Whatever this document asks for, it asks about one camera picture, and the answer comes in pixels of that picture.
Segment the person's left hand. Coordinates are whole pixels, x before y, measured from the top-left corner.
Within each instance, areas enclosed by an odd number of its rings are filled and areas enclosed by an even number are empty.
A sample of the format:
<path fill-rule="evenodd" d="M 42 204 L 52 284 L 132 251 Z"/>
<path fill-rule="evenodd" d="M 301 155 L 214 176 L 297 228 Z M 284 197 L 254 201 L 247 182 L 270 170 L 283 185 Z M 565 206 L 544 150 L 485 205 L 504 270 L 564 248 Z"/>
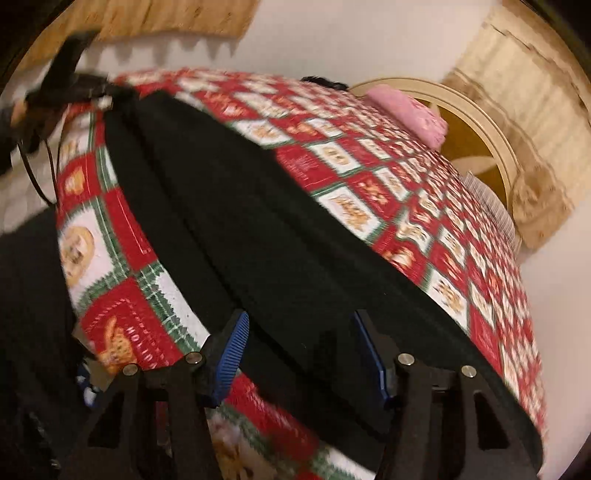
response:
<path fill-rule="evenodd" d="M 0 175 L 12 168 L 11 155 L 16 149 L 21 124 L 26 118 L 27 104 L 24 99 L 1 108 L 0 118 Z"/>

